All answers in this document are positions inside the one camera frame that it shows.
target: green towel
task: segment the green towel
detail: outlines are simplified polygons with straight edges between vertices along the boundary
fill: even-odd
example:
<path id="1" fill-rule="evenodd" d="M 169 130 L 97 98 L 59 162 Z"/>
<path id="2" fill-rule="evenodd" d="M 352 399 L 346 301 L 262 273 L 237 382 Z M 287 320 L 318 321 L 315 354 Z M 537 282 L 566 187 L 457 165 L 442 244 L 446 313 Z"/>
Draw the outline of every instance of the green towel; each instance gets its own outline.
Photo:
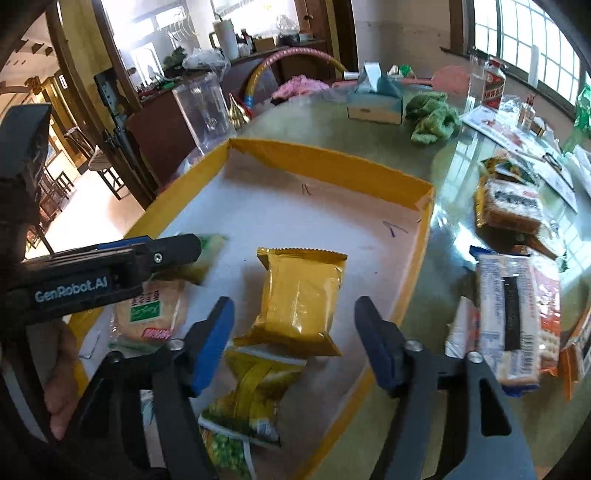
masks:
<path id="1" fill-rule="evenodd" d="M 414 96 L 407 105 L 406 119 L 416 123 L 411 140 L 429 145 L 447 140 L 460 126 L 456 108 L 447 103 L 445 92 L 424 92 Z"/>

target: green tabletop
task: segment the green tabletop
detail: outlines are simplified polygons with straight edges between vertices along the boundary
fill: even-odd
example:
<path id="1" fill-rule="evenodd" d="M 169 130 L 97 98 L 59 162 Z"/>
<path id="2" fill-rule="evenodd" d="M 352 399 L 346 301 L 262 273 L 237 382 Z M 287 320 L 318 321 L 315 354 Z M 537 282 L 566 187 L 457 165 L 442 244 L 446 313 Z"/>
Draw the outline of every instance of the green tabletop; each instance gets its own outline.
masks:
<path id="1" fill-rule="evenodd" d="M 431 233 L 423 267 L 402 331 L 442 353 L 448 325 L 453 321 L 460 296 L 473 298 L 474 273 L 470 245 L 508 242 L 505 234 L 475 227 L 473 194 L 480 161 L 490 157 L 496 144 L 463 127 L 448 142 L 429 146 L 410 141 L 408 126 L 381 125 L 347 118 L 342 102 L 318 96 L 284 103 L 247 125 L 242 135 L 313 145 L 358 155 L 397 168 L 433 183 L 437 189 Z M 549 187 L 542 187 L 543 201 L 558 222 L 568 250 L 568 270 L 561 274 L 562 328 L 567 338 L 587 305 L 591 277 L 591 199 L 574 166 L 579 214 Z M 440 396 L 433 426 L 432 448 L 424 473 L 433 474 L 443 435 L 445 396 Z M 374 387 L 349 428 L 316 471 L 314 479 L 369 478 L 384 444 L 397 400 Z M 521 420 L 537 467 L 553 466 L 562 456 L 591 410 L 591 382 L 582 382 L 570 402 L 563 379 L 544 375 L 541 388 L 511 404 Z"/>

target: hula hoop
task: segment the hula hoop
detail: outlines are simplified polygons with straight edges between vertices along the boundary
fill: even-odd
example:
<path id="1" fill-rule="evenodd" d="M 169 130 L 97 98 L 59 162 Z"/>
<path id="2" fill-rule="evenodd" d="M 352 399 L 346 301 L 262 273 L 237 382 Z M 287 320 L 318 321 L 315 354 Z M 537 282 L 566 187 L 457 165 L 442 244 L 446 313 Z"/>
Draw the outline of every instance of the hula hoop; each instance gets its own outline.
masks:
<path id="1" fill-rule="evenodd" d="M 292 55 L 311 55 L 313 57 L 317 57 L 319 59 L 326 61 L 326 63 L 328 63 L 329 65 L 333 66 L 334 68 L 340 70 L 341 72 L 347 71 L 347 69 L 345 68 L 345 66 L 341 62 L 334 59 L 333 57 L 331 57 L 327 53 L 324 53 L 323 51 L 320 51 L 320 50 L 315 50 L 313 48 L 293 47 L 293 48 L 287 48 L 286 50 L 281 50 L 281 51 L 275 52 L 273 55 L 270 55 L 269 57 L 267 57 L 265 59 L 265 61 L 263 61 L 255 69 L 255 71 L 252 72 L 251 78 L 248 80 L 248 84 L 246 86 L 246 93 L 244 96 L 244 103 L 246 104 L 246 106 L 248 108 L 253 107 L 256 83 L 258 82 L 258 79 L 260 78 L 262 73 L 267 68 L 269 68 L 271 65 L 273 65 L 277 60 L 284 59 L 285 57 L 291 57 Z"/>

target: tiled floor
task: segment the tiled floor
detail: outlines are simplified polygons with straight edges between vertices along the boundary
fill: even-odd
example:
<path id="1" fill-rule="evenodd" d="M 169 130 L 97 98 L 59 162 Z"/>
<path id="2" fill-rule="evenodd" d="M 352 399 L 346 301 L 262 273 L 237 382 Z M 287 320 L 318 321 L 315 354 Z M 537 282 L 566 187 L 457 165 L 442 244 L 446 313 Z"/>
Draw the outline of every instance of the tiled floor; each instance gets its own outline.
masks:
<path id="1" fill-rule="evenodd" d="M 117 200 L 97 172 L 85 172 L 74 185 L 70 200 L 62 205 L 63 212 L 53 220 L 46 235 L 56 252 L 120 240 L 144 213 L 127 188 L 119 192 L 125 197 Z M 40 243 L 26 257 L 47 253 Z"/>

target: metal bolt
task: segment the metal bolt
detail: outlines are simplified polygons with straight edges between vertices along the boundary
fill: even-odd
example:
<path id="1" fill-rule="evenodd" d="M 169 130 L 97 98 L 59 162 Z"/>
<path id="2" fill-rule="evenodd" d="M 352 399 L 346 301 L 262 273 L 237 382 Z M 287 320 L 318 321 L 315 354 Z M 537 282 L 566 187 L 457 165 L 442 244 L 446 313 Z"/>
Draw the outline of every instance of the metal bolt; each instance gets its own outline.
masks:
<path id="1" fill-rule="evenodd" d="M 125 356 L 121 352 L 118 352 L 118 351 L 109 352 L 108 357 L 109 357 L 109 362 L 111 362 L 112 364 L 118 364 L 119 362 L 121 362 L 125 358 Z"/>
<path id="2" fill-rule="evenodd" d="M 468 352 L 468 361 L 472 362 L 473 364 L 481 364 L 484 361 L 482 355 L 478 352 Z"/>
<path id="3" fill-rule="evenodd" d="M 166 346 L 169 350 L 173 352 L 178 352 L 179 350 L 182 350 L 184 348 L 184 342 L 180 338 L 173 338 L 172 340 L 168 341 Z"/>
<path id="4" fill-rule="evenodd" d="M 404 348 L 411 352 L 421 352 L 423 351 L 423 344 L 418 340 L 407 340 L 404 344 Z"/>

